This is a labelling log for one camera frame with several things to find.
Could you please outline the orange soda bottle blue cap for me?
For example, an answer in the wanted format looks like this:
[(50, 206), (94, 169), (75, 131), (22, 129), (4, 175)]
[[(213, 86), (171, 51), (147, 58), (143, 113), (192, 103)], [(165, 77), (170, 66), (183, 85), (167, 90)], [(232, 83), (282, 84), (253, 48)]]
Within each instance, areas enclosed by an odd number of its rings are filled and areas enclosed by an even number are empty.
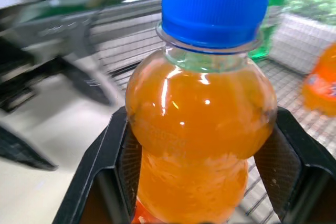
[(275, 91), (248, 53), (268, 0), (162, 0), (163, 48), (135, 69), (125, 108), (142, 146), (138, 200), (153, 224), (224, 224), (247, 160), (271, 135)]

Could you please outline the black plastic crate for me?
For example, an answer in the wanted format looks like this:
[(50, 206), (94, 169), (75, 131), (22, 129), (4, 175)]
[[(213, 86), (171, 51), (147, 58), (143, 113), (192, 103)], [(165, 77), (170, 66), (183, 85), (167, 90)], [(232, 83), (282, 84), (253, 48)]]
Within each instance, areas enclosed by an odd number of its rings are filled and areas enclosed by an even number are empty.
[(58, 166), (19, 136), (0, 126), (0, 157), (31, 168), (55, 171)]

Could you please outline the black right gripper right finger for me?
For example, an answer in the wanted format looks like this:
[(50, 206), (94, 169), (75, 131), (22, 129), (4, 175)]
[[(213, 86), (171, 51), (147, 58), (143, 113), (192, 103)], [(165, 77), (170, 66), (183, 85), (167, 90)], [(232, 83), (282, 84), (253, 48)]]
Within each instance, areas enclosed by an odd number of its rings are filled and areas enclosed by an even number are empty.
[(336, 224), (336, 159), (288, 110), (254, 160), (281, 224)]

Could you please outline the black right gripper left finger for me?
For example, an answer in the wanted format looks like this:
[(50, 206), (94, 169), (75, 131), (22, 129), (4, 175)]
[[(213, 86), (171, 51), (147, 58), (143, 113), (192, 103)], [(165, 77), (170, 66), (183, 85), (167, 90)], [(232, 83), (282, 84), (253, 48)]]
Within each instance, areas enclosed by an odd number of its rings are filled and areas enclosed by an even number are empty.
[(52, 224), (131, 224), (141, 152), (121, 107), (85, 151)]

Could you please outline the green belt conveyor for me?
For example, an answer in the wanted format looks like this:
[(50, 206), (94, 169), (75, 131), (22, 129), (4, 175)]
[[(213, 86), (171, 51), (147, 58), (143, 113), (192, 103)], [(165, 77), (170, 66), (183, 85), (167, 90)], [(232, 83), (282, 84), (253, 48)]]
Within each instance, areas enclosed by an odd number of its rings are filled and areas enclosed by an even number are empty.
[(161, 0), (45, 0), (0, 10), (0, 109), (16, 110), (53, 76), (113, 106), (136, 66), (163, 46), (160, 19)]

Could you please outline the green soda bottle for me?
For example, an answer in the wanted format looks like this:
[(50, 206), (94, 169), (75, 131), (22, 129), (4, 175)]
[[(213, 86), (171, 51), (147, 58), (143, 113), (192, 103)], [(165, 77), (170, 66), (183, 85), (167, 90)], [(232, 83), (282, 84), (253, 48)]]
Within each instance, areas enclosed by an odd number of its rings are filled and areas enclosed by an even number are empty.
[(248, 54), (249, 58), (254, 62), (262, 61), (269, 55), (271, 36), (275, 32), (277, 26), (281, 23), (284, 6), (285, 0), (268, 0), (266, 16), (261, 25), (261, 31), (264, 36), (262, 44), (259, 48)]

